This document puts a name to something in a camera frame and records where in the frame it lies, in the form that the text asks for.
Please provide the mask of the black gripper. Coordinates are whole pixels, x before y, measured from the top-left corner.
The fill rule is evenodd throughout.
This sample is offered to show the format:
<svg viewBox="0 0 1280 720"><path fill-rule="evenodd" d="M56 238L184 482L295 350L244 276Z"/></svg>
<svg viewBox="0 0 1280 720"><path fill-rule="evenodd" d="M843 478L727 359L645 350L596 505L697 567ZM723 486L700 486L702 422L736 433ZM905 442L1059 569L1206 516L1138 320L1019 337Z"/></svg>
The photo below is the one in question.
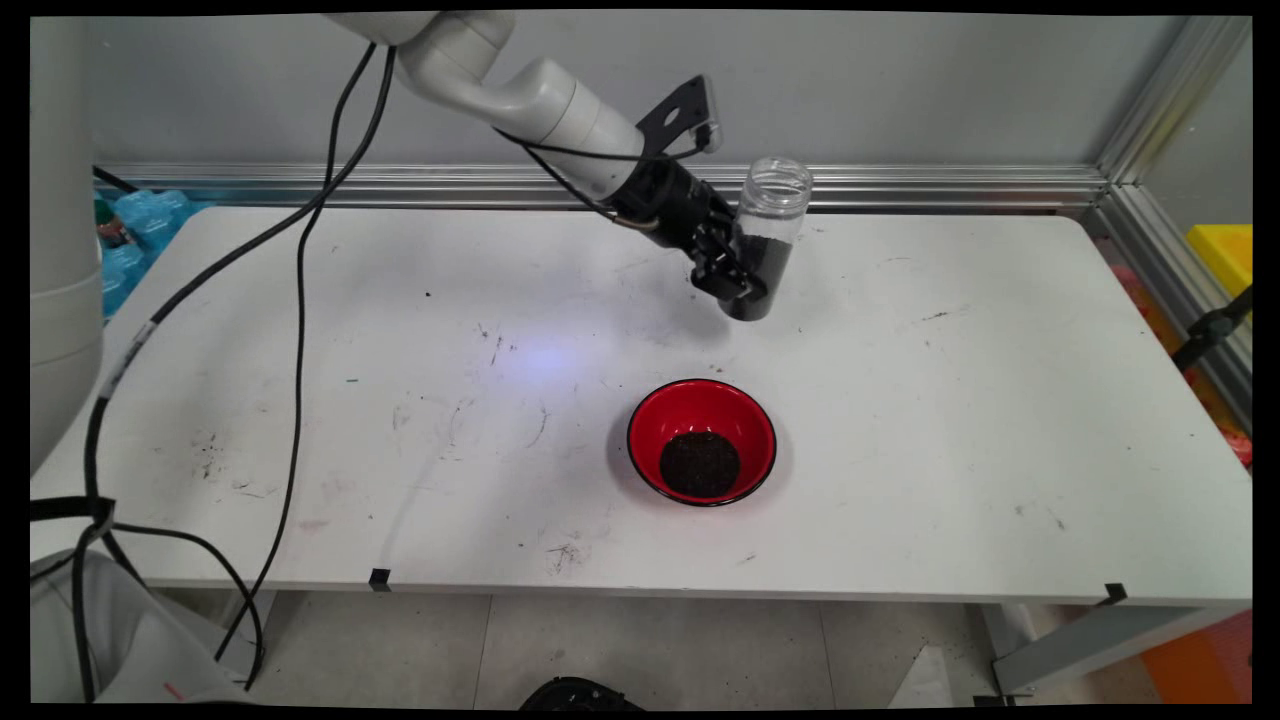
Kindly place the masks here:
<svg viewBox="0 0 1280 720"><path fill-rule="evenodd" d="M691 252L695 288L722 302L769 293L763 272L769 240L733 240L733 210L705 181L675 160L636 165L611 196L611 210L663 249Z"/></svg>

